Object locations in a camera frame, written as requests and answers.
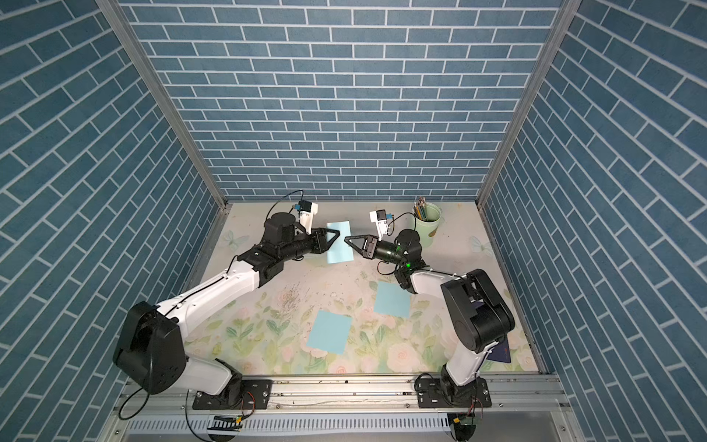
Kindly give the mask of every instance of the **light blue square paper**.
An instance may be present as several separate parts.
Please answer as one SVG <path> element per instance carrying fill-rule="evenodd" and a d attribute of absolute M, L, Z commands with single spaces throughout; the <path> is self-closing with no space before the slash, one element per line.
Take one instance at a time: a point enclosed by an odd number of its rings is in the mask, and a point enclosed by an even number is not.
<path fill-rule="evenodd" d="M 327 251 L 327 263 L 336 264 L 337 262 L 346 262 L 354 260 L 354 249 L 349 247 L 348 244 L 344 242 L 344 238 L 351 236 L 351 226 L 348 221 L 341 221 L 339 223 L 327 223 L 327 228 L 339 231 L 339 237 L 334 244 Z M 327 233 L 327 240 L 334 237 L 333 233 Z"/>
<path fill-rule="evenodd" d="M 410 317 L 410 292 L 390 282 L 379 282 L 373 311 L 381 315 Z"/>
<path fill-rule="evenodd" d="M 307 347 L 343 354 L 351 329 L 351 316 L 337 315 L 323 310 L 317 312 Z"/>

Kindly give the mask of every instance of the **blue brick wallpaper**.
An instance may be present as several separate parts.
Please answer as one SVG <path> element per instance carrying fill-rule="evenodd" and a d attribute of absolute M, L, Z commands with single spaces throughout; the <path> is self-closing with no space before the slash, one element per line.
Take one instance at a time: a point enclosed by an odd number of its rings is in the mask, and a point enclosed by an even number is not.
<path fill-rule="evenodd" d="M 707 441 L 707 4 L 584 0 L 485 212 L 588 440 Z"/>
<path fill-rule="evenodd" d="M 0 1 L 0 441 L 95 438 L 216 206 L 93 0 Z"/>
<path fill-rule="evenodd" d="M 121 5 L 230 199 L 473 200 L 561 0 L 152 3 Z"/>

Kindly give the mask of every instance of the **green cup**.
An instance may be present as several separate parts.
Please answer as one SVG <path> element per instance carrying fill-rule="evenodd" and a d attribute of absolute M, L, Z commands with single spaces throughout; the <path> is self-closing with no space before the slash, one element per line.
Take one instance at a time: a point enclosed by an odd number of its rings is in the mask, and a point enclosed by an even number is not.
<path fill-rule="evenodd" d="M 442 222 L 442 209 L 432 203 L 425 204 L 425 214 L 427 221 L 422 221 L 420 218 L 416 220 L 415 231 L 420 235 L 420 245 L 423 248 L 432 245 L 437 227 Z"/>

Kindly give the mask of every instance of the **table surface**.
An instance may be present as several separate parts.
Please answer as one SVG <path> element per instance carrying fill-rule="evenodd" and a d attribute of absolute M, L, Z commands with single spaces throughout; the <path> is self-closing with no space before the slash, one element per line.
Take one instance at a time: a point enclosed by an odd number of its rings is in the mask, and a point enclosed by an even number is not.
<path fill-rule="evenodd" d="M 517 318 L 476 204 L 437 204 L 443 220 L 433 243 L 423 250 L 425 262 L 449 273 L 485 270 Z M 234 255 L 259 242 L 270 206 L 233 205 L 202 281 L 222 272 Z M 276 209 L 289 210 L 289 203 L 282 202 Z M 375 234 L 368 212 L 376 209 L 398 215 L 410 210 L 411 205 L 323 202 L 313 226 L 350 221 L 352 235 Z M 411 228 L 412 222 L 409 215 L 400 218 L 390 238 L 403 228 Z M 302 262 L 286 262 L 284 270 L 265 286 L 241 296 L 195 329 L 187 338 L 186 349 L 197 356 L 218 357 L 251 375 L 439 372 L 458 342 L 445 303 L 432 296 L 412 295 L 409 318 L 375 313 L 378 283 L 395 283 L 393 276 L 378 274 L 377 264 L 356 253 L 353 261 L 338 264 L 327 264 L 326 255 L 306 255 Z M 392 265 L 382 264 L 380 269 L 390 272 Z M 353 318 L 343 354 L 307 347 L 319 310 Z M 520 322 L 515 323 L 508 334 L 511 363 L 486 361 L 482 371 L 537 372 Z"/>

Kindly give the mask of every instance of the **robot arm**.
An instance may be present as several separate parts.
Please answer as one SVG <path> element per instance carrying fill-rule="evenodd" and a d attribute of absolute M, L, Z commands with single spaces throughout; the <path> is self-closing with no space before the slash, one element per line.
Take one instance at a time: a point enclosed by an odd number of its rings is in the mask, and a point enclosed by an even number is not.
<path fill-rule="evenodd" d="M 234 405 L 240 397 L 240 373 L 218 359 L 187 354 L 184 340 L 211 315 L 266 284 L 282 271 L 285 261 L 329 250 L 339 232 L 311 228 L 312 212 L 306 213 L 309 229 L 294 215 L 273 214 L 264 223 L 260 242 L 234 257 L 220 274 L 157 306 L 144 301 L 133 306 L 113 362 L 152 395 L 175 386 L 202 391 Z M 327 233 L 334 235 L 327 240 Z"/>
<path fill-rule="evenodd" d="M 363 240 L 362 245 L 356 242 Z M 435 272 L 422 260 L 419 234 L 404 229 L 394 242 L 375 235 L 347 236 L 344 241 L 369 260 L 395 264 L 395 279 L 403 289 L 443 299 L 460 343 L 442 369 L 441 384 L 451 404 L 469 403 L 471 385 L 491 350 L 515 327 L 513 314 L 483 270 L 466 275 Z M 474 301 L 484 304 L 474 307 Z"/>

